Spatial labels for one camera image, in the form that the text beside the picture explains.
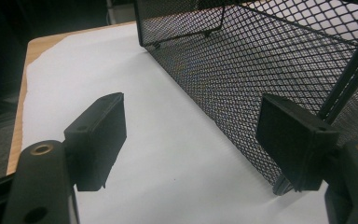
white surface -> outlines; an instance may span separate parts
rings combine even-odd
[[[63,140],[97,98],[124,92],[128,138],[85,223],[327,223],[325,186],[283,197],[138,45],[135,24],[71,35],[28,66],[23,148]]]

